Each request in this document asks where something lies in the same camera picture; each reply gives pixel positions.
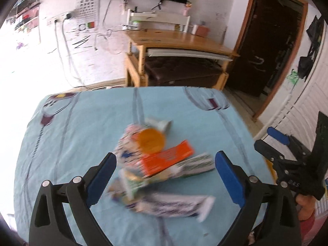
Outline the right hand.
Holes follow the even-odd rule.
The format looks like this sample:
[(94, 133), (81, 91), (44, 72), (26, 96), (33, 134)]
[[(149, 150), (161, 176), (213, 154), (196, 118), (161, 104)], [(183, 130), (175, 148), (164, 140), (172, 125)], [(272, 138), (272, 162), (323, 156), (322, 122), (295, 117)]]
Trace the right hand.
[(298, 220), (306, 221), (311, 218), (315, 211), (316, 198), (314, 196), (298, 194), (296, 196), (296, 203), (300, 206)]

